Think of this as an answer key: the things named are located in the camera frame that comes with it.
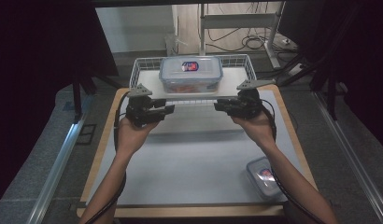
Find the plastic container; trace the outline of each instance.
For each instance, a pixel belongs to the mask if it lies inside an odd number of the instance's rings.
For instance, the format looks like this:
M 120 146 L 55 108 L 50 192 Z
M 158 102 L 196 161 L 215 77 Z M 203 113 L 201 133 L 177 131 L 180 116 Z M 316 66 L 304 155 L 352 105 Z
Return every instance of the plastic container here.
M 247 173 L 253 187 L 263 199 L 275 199 L 282 194 L 272 175 L 270 162 L 266 157 L 250 161 L 247 164 Z
M 168 93 L 214 92 L 222 77 L 220 58 L 214 56 L 164 58 L 159 74 Z

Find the wall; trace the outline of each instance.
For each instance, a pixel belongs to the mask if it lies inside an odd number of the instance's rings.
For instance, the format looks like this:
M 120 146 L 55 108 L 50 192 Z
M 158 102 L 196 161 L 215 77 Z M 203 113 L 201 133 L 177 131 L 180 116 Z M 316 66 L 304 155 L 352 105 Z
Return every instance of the wall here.
M 97 8 L 112 53 L 163 50 L 164 37 L 175 32 L 172 6 Z

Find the wooden frame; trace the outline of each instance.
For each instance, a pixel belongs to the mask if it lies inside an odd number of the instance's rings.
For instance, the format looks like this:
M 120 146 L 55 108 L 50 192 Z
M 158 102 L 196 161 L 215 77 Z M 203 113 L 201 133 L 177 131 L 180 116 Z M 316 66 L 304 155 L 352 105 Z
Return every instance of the wooden frame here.
M 301 167 L 304 171 L 304 176 L 317 188 L 314 178 L 311 174 L 310 168 L 305 159 L 305 154 L 297 138 L 296 132 L 293 129 L 291 118 L 288 114 L 287 108 L 282 100 L 279 89 L 275 85 L 260 87 L 259 90 L 272 91 L 276 97 L 278 107 L 281 111 L 282 118 L 284 119 L 288 133 L 291 137 L 296 156 L 299 159 Z M 90 195 L 93 182 L 98 174 L 101 160 L 104 157 L 107 141 L 113 127 L 115 111 L 119 105 L 120 99 L 128 89 L 120 89 L 117 91 L 110 108 L 106 125 L 102 133 L 100 143 L 98 145 L 95 158 L 92 163 L 89 177 L 80 198 L 79 208 L 77 210 L 78 216 L 84 212 L 85 203 Z M 254 205 L 229 205 L 229 206 L 196 206 L 196 207 L 137 207 L 125 208 L 119 207 L 116 209 L 115 217 L 255 217 L 255 216 L 283 216 L 282 205 L 267 205 L 267 204 L 254 204 Z

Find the forearm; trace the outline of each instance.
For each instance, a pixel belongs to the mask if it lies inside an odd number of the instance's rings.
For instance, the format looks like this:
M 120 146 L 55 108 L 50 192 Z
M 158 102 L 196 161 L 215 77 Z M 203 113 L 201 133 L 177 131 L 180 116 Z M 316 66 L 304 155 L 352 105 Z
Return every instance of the forearm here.
M 116 155 L 104 179 L 93 194 L 79 223 L 86 223 L 92 216 L 101 210 L 119 190 L 131 157 L 132 155 Z M 111 223 L 115 207 L 116 204 L 113 204 L 112 207 L 94 223 Z
M 276 145 L 264 147 L 262 150 L 284 188 L 298 203 L 323 222 L 337 223 L 330 205 Z

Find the human arm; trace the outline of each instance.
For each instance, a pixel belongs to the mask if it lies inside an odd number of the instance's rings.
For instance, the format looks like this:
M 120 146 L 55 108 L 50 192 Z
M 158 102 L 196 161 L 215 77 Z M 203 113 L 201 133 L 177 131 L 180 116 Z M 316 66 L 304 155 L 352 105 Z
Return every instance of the human arm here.
M 282 185 L 299 204 L 324 223 L 337 223 L 331 206 L 277 147 L 269 120 L 264 113 L 254 119 L 232 117 L 232 120 L 241 125 L 249 138 L 262 149 Z M 315 223 L 301 212 L 298 215 L 303 223 Z
M 123 118 L 120 121 L 119 142 L 116 156 L 98 189 L 93 194 L 79 223 L 86 223 L 92 216 L 101 210 L 101 208 L 110 201 L 115 192 L 119 190 L 130 159 L 133 157 L 134 153 L 142 147 L 149 132 L 155 128 L 157 124 L 158 123 L 151 123 L 143 128 L 137 128 L 127 118 Z M 109 210 L 94 223 L 112 223 L 115 210 L 116 204 L 113 204 Z

